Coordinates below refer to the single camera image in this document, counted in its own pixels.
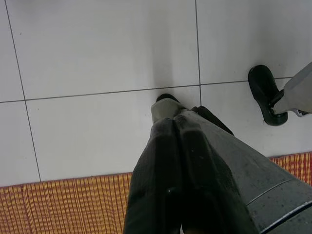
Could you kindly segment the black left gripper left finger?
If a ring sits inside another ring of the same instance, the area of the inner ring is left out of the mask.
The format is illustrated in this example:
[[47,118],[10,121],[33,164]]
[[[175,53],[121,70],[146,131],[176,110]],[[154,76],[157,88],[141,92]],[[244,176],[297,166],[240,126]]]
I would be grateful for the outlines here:
[[131,177],[125,234],[178,234],[182,173],[174,121],[156,122]]

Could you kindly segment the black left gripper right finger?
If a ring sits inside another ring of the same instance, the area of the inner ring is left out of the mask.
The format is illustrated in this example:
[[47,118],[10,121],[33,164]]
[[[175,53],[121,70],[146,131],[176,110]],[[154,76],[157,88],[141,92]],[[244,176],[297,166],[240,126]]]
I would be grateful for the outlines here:
[[182,229],[186,234],[256,234],[233,174],[192,111],[175,117],[183,175]]

